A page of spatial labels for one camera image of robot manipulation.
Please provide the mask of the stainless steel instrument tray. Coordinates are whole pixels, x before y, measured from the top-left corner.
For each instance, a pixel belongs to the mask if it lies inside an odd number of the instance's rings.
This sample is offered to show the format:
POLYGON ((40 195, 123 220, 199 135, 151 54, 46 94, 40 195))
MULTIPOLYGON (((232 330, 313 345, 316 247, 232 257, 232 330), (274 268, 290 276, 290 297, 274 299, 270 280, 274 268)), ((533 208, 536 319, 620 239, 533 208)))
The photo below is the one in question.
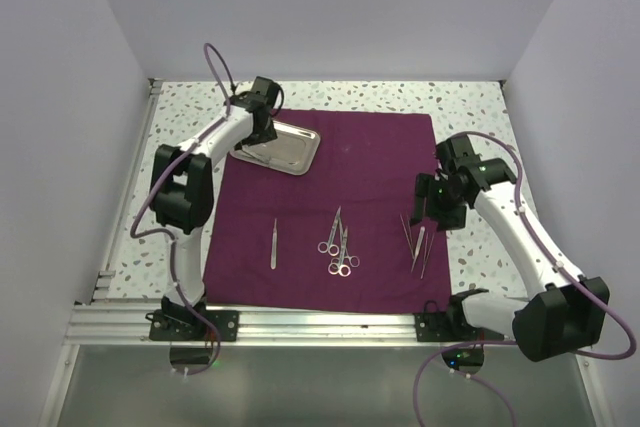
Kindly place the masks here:
POLYGON ((285 174, 293 176, 305 175, 311 168, 315 154, 320 146, 320 134, 313 130, 278 121, 275 122, 275 129, 277 133, 276 140, 242 147, 263 155, 271 156, 271 165, 263 165, 257 162, 243 160, 238 155, 239 150, 232 151, 230 156, 240 161, 285 174))

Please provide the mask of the steel surgical scissors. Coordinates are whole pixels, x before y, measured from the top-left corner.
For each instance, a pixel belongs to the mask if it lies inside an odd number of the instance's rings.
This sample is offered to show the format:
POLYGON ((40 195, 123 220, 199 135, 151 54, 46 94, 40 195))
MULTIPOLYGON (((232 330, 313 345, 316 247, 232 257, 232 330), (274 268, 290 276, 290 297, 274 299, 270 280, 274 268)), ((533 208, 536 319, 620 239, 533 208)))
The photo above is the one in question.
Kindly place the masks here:
POLYGON ((348 229, 345 229, 341 235, 340 250, 334 264, 338 270, 343 267, 358 268, 361 265, 361 261, 358 256, 348 253, 348 229))

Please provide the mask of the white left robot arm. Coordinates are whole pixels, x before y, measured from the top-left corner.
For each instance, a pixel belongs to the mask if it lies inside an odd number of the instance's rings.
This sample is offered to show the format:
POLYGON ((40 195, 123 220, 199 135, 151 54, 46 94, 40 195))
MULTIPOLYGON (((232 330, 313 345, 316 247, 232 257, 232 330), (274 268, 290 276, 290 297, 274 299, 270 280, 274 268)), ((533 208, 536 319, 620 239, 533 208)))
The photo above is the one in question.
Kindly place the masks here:
POLYGON ((208 326, 200 245, 214 205, 213 167, 233 150, 275 140, 274 117, 283 103, 280 84, 257 77, 194 137, 156 150, 149 207, 170 238, 161 312, 185 339, 201 337, 208 326))

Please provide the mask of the steel scalpel handle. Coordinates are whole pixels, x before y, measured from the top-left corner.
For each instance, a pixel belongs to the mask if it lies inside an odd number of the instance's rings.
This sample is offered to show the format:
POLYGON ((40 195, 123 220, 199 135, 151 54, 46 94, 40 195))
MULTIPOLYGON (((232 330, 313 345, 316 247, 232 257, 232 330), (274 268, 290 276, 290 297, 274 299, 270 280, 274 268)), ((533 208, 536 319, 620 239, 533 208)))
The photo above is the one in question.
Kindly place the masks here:
POLYGON ((270 269, 275 270, 277 268, 277 244, 278 244, 278 219, 275 218, 272 228, 271 236, 271 252, 270 252, 270 269))

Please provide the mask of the broad steel forceps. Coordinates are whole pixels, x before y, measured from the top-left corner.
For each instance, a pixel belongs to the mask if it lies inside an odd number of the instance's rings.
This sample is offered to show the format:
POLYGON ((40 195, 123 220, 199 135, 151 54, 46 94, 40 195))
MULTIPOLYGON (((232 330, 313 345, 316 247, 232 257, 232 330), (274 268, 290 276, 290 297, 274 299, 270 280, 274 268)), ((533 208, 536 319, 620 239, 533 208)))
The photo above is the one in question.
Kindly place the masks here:
POLYGON ((424 226, 421 226, 420 230, 418 231, 418 236, 417 236, 415 245, 413 247, 411 273, 414 272, 415 265, 417 263, 417 260, 418 260, 418 257, 419 257, 419 253, 420 253, 423 241, 424 241, 425 233, 426 233, 426 228, 424 226))

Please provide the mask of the steel ring-handled clamp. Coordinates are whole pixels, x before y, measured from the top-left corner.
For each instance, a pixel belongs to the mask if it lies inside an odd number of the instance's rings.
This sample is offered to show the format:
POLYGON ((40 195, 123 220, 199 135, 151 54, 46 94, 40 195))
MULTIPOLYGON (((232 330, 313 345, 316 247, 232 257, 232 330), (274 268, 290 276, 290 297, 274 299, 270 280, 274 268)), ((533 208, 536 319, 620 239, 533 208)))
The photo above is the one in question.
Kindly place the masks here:
POLYGON ((345 229, 341 235, 339 253, 328 266, 328 272, 333 276, 340 276, 346 278, 351 275, 351 267, 345 262, 347 257, 347 240, 348 229, 345 229))

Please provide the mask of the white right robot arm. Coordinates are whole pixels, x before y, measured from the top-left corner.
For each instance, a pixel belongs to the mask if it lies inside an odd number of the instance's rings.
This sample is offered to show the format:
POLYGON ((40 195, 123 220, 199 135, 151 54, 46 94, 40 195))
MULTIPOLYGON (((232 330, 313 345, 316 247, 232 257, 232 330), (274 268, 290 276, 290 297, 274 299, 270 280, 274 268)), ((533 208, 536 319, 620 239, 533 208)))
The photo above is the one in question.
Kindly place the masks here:
POLYGON ((484 160, 470 137, 459 133, 436 146, 435 173, 415 179, 410 223, 428 219, 439 232, 459 230, 467 212, 476 211, 510 256, 526 297, 505 298, 484 288, 455 294, 441 315, 447 331, 461 340, 480 329, 509 337, 534 362, 596 344, 608 286, 599 277, 586 277, 531 214, 521 193, 520 161, 484 160))

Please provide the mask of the purple cloth wrap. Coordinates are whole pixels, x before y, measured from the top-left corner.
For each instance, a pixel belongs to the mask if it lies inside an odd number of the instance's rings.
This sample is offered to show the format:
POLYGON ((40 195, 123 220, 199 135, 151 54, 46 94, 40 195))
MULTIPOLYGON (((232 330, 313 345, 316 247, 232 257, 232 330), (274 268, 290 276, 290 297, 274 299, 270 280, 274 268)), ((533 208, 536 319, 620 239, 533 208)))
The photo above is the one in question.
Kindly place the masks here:
POLYGON ((293 176, 230 158, 218 195, 204 283, 210 302, 335 312, 412 314, 444 309, 451 294, 446 237, 435 234, 426 274, 412 257, 400 215, 413 209, 419 173, 436 168, 431 118, 421 114, 286 111, 286 123, 316 131, 309 171, 293 176), (348 253, 342 278, 321 254, 338 207, 348 253), (277 268, 270 269, 278 219, 277 268))

